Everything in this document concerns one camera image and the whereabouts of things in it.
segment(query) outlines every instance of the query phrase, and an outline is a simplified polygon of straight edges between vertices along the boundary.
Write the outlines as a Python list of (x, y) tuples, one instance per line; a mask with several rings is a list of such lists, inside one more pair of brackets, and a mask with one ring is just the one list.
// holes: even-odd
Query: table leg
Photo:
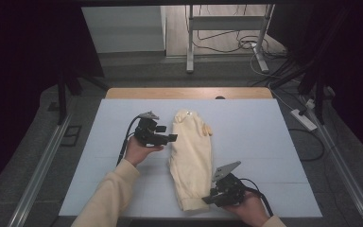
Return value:
[(267, 11), (265, 12), (264, 21), (261, 26), (261, 30), (258, 35), (258, 41), (256, 44), (251, 44), (252, 50), (254, 51), (254, 55), (258, 60), (258, 64), (261, 67), (262, 73), (269, 73), (269, 69), (267, 63), (264, 60), (264, 55), (261, 51), (262, 42), (264, 40), (265, 34), (267, 33), (267, 28), (270, 20), (270, 14), (272, 13), (274, 5), (268, 5)]
[(190, 14), (188, 17), (187, 73), (193, 73), (194, 71), (193, 20), (193, 5), (190, 5)]

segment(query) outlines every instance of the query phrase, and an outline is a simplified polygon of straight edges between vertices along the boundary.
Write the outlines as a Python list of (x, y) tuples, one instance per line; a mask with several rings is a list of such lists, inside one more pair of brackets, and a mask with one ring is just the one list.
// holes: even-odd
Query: white table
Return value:
[[(113, 170), (134, 116), (153, 111), (161, 117), (158, 124), (166, 125), (166, 133), (171, 133), (171, 123), (178, 109), (197, 111), (212, 127), (214, 169), (241, 161), (233, 174), (257, 183), (275, 215), (284, 218), (321, 217), (277, 101), (270, 98), (102, 100), (60, 215), (76, 216), (106, 172)], [(206, 212), (180, 210), (167, 167), (170, 149), (168, 145), (163, 152), (148, 156), (138, 166), (141, 177), (134, 186), (134, 199), (122, 216), (234, 218), (214, 205)]]

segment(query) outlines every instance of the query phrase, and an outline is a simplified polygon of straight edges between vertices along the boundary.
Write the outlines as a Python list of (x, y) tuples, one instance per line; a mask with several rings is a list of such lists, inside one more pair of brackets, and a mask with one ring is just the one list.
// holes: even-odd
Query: forearm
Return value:
[(122, 160), (115, 171), (105, 176), (72, 226), (115, 226), (120, 212), (130, 203), (138, 176), (138, 170)]

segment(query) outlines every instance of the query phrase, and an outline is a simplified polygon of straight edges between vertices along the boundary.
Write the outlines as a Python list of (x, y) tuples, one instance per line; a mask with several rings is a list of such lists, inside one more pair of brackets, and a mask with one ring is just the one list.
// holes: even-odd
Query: cable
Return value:
[(264, 202), (264, 205), (266, 206), (266, 208), (267, 208), (267, 210), (268, 210), (268, 213), (269, 213), (269, 215), (272, 217), (273, 216), (273, 212), (272, 212), (272, 209), (270, 209), (270, 205), (269, 205), (269, 202), (268, 202), (268, 200), (267, 200), (267, 197), (259, 190), (259, 188), (258, 188), (258, 186), (252, 181), (252, 180), (249, 180), (249, 179), (247, 179), (247, 178), (241, 178), (241, 179), (239, 179), (240, 181), (241, 180), (244, 180), (244, 181), (249, 181), (249, 182), (251, 182), (252, 184), (254, 184), (254, 186), (255, 186), (255, 188), (256, 188), (256, 190), (255, 189), (252, 189), (252, 188), (250, 188), (250, 187), (247, 187), (246, 186), (246, 190), (247, 191), (249, 191), (249, 192), (252, 192), (252, 193), (254, 193), (254, 194), (256, 194), (256, 195), (258, 195), (260, 198), (261, 198), (261, 200)]
[(284, 92), (284, 93), (286, 93), (286, 94), (288, 94), (288, 95), (290, 95), (290, 96), (292, 96), (298, 103), (300, 103), (300, 105), (302, 105), (305, 109), (307, 109), (307, 107), (304, 105), (304, 104), (302, 104), (301, 102), (300, 102), (300, 100), (297, 98), (297, 97), (295, 97), (293, 94), (291, 94), (291, 93), (289, 93), (289, 92), (287, 92), (287, 91), (285, 91), (285, 89), (282, 89), (282, 88), (279, 88), (279, 90), (281, 90), (282, 92)]
[(225, 32), (222, 32), (222, 33), (219, 33), (219, 34), (216, 34), (216, 35), (212, 35), (212, 36), (208, 36), (208, 37), (205, 37), (205, 38), (201, 38), (199, 36), (199, 30), (197, 31), (197, 37), (199, 38), (199, 40), (203, 41), (203, 40), (208, 40), (208, 39), (211, 39), (211, 38), (214, 38), (214, 37), (217, 37), (217, 36), (221, 36), (221, 35), (225, 35), (225, 34), (229, 34), (229, 33), (232, 33), (232, 32), (236, 32), (235, 30), (231, 30), (231, 31), (225, 31)]
[[(280, 76), (294, 61), (292, 59), (287, 59), (275, 72), (273, 72), (271, 75), (278, 77)], [(256, 81), (255, 83), (253, 83), (250, 87), (253, 87), (256, 84), (259, 84), (261, 82), (264, 82), (265, 80), (268, 80), (268, 82), (270, 82), (270, 78), (264, 78), (261, 80)]]
[(132, 119), (131, 123), (129, 124), (128, 131), (126, 132), (125, 140), (123, 141), (122, 148), (120, 149), (119, 158), (117, 159), (116, 166), (119, 165), (120, 161), (122, 161), (123, 156), (125, 155), (126, 145), (128, 144), (129, 137), (132, 135), (132, 133), (130, 133), (131, 126), (132, 126), (132, 124), (134, 124), (134, 121), (137, 120), (138, 118), (140, 118), (140, 116), (134, 117)]
[(300, 158), (300, 161), (302, 162), (313, 162), (313, 161), (317, 161), (319, 159), (321, 159), (323, 157), (323, 155), (325, 154), (325, 145), (323, 145), (322, 140), (320, 140), (320, 138), (315, 135), (314, 133), (307, 131), (307, 130), (300, 130), (300, 129), (288, 129), (288, 131), (300, 131), (306, 134), (309, 134), (311, 136), (313, 136), (315, 139), (318, 140), (318, 142), (320, 142), (320, 145), (322, 146), (322, 151), (320, 152), (320, 154), (318, 156), (316, 156), (315, 158), (309, 158), (309, 159), (302, 159)]
[(270, 87), (269, 87), (269, 84), (268, 84), (268, 88), (269, 88), (269, 90), (277, 97), (277, 98), (279, 98), (279, 100), (283, 103), (283, 104), (285, 104), (286, 105), (286, 107), (288, 107), (290, 110), (292, 110), (292, 111), (294, 111), (294, 109), (291, 107), (291, 106), (289, 106), (289, 105), (287, 105), (287, 103), (285, 103), (278, 95), (276, 95), (276, 93), (274, 93), (273, 92), (273, 90), (272, 89), (270, 89)]
[[(186, 25), (186, 28), (187, 28), (187, 33), (189, 33), (190, 29), (189, 29), (189, 25), (188, 25), (188, 22), (187, 22), (187, 6), (184, 6), (184, 19), (185, 19), (185, 25)], [(224, 34), (228, 34), (228, 33), (232, 33), (232, 32), (235, 32), (235, 30), (234, 31), (225, 31), (225, 32), (219, 33), (217, 35), (209, 36), (209, 37), (202, 38), (202, 39), (199, 36), (199, 32), (198, 32), (198, 37), (199, 37), (199, 40), (207, 40), (207, 39), (210, 39), (210, 38), (214, 38), (214, 37), (224, 35)], [(251, 46), (250, 47), (245, 47), (245, 44), (249, 44), (250, 42), (255, 42), (255, 41), (242, 41), (242, 39), (247, 38), (247, 37), (257, 37), (257, 36), (245, 36), (245, 37), (242, 37), (240, 40), (238, 40), (239, 41), (238, 47), (236, 49), (232, 49), (232, 50), (218, 50), (218, 49), (214, 49), (214, 48), (209, 47), (209, 46), (197, 45), (196, 43), (194, 43), (194, 41), (192, 41), (192, 44), (197, 48), (210, 49), (210, 50), (220, 52), (220, 53), (232, 53), (232, 52), (237, 51), (239, 49), (247, 49), (247, 50), (252, 49)]]
[(252, 60), (254, 59), (254, 57), (257, 55), (258, 53), (256, 53), (256, 54), (253, 54), (252, 55), (252, 57), (251, 57), (251, 59), (250, 59), (250, 67), (251, 67), (251, 70), (254, 72), (254, 73), (256, 73), (256, 74), (258, 74), (258, 75), (261, 75), (261, 76), (265, 76), (265, 77), (269, 77), (269, 78), (279, 78), (278, 76), (274, 76), (273, 74), (271, 74), (271, 75), (269, 75), (269, 74), (263, 74), (263, 73), (260, 73), (260, 72), (258, 72), (258, 71), (256, 71), (255, 69), (254, 69), (254, 67), (252, 66)]
[(252, 180), (247, 179), (247, 178), (240, 178), (238, 180), (251, 182), (252, 184), (254, 184), (255, 188), (259, 191), (257, 184), (255, 184), (255, 182), (253, 182)]
[(235, 9), (235, 13), (233, 15), (237, 15), (238, 14), (238, 7), (239, 7), (239, 5), (237, 5), (237, 8)]

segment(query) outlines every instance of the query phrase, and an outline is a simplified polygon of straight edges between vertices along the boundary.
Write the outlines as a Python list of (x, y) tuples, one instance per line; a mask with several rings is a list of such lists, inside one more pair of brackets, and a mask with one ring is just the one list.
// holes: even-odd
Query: metal rail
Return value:
[(27, 216), (31, 210), (31, 207), (37, 198), (40, 191), (43, 180), (45, 179), (46, 173), (51, 166), (52, 160), (55, 157), (58, 146), (60, 145), (61, 138), (63, 137), (67, 126), (70, 123), (73, 111), (76, 108), (77, 98), (71, 97), (68, 105), (68, 115), (64, 118), (61, 125), (58, 125), (53, 132), (48, 145), (46, 146), (43, 156), (40, 159), (34, 173), (23, 193), (22, 198), (20, 198), (13, 215), (10, 218), (8, 226), (21, 227), (25, 224)]
[(343, 157), (340, 154), (338, 147), (333, 141), (329, 131), (325, 128), (325, 126), (321, 125), (313, 110), (308, 110), (310, 118), (317, 125), (320, 134), (323, 137), (323, 141), (325, 141), (327, 147), (330, 149), (332, 161), (335, 164), (338, 174), (340, 175), (341, 180), (346, 186), (347, 191), (349, 192), (352, 200), (363, 219), (363, 190), (357, 180), (355, 179), (352, 171), (347, 166)]

